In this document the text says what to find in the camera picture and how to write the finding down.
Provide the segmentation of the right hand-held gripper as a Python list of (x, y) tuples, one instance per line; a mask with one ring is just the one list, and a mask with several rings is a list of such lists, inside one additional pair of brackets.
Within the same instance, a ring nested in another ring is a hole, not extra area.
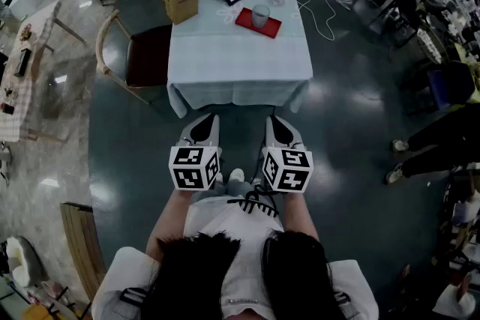
[(288, 121), (270, 115), (265, 122), (265, 143), (262, 173), (273, 191), (304, 193), (314, 171), (312, 153), (279, 148), (302, 143), (300, 132)]

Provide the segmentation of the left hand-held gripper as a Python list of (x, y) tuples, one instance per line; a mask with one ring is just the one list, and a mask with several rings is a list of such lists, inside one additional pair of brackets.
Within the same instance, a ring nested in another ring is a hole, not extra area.
[(220, 119), (213, 113), (188, 124), (171, 147), (169, 171), (177, 190), (208, 190), (220, 172)]

